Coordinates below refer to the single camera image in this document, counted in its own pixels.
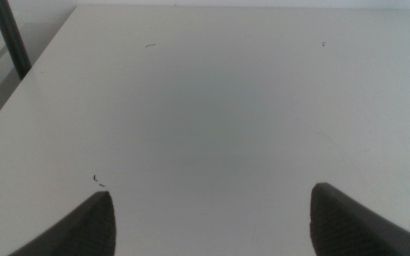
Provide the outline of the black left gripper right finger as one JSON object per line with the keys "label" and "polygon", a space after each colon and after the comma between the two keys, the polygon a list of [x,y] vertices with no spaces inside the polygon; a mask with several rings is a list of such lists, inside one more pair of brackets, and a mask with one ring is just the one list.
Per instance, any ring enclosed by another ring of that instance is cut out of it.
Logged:
{"label": "black left gripper right finger", "polygon": [[310,200],[310,239],[316,255],[410,256],[410,232],[328,183]]}

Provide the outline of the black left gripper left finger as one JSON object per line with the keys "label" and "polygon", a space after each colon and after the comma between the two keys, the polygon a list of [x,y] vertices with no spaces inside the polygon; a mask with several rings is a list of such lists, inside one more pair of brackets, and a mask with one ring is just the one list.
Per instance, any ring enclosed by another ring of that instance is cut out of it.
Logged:
{"label": "black left gripper left finger", "polygon": [[112,197],[108,191],[99,191],[12,254],[113,256],[115,248],[116,221]]}

